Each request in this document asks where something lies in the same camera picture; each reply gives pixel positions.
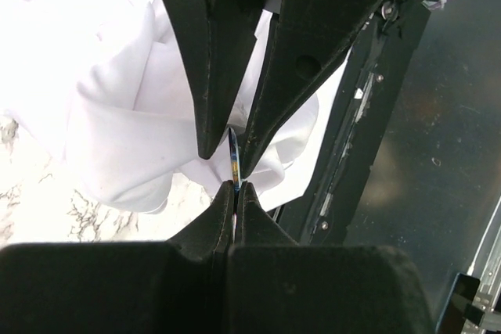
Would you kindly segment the white shirt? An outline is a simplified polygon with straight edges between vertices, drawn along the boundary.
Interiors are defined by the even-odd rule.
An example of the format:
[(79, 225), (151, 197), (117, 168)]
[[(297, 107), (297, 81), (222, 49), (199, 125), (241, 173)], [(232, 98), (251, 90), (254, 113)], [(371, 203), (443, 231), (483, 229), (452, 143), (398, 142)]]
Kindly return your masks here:
[(231, 177), (226, 140), (198, 156), (161, 0), (1, 0), (1, 112), (117, 209), (161, 212), (177, 172), (210, 196)]

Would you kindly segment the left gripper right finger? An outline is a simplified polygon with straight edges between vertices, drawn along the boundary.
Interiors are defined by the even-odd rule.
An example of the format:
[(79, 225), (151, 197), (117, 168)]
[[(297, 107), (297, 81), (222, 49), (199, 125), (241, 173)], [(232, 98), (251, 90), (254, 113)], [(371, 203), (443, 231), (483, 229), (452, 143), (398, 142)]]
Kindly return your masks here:
[(243, 183), (226, 269), (229, 333), (432, 333), (416, 267), (389, 246), (300, 246)]

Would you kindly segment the round blue brooch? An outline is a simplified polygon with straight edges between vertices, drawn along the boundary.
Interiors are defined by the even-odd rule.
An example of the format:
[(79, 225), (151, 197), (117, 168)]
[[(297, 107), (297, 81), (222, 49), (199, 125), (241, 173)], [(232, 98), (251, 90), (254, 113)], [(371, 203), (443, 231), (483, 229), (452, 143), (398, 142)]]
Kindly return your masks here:
[(241, 187), (239, 146), (236, 133), (231, 127), (228, 129), (228, 140), (233, 186), (235, 193), (238, 193)]

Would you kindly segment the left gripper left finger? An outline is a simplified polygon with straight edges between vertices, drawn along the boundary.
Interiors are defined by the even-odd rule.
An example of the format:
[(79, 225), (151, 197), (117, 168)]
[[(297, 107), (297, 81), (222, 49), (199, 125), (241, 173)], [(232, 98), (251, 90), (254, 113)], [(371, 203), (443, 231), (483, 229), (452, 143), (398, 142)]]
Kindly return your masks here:
[(1, 251), (4, 333), (213, 332), (234, 188), (163, 242), (22, 243)]

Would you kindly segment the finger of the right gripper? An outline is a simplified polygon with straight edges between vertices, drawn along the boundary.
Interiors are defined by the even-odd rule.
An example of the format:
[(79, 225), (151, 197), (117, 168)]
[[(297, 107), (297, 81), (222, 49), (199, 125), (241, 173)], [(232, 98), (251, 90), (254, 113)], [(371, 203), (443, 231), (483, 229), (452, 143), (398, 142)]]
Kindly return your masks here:
[[(198, 153), (207, 160), (227, 125), (268, 0), (162, 1), (189, 81)], [(270, 1), (273, 8), (281, 3)]]
[(247, 178), (276, 132), (325, 82), (383, 0), (281, 0), (242, 137)]

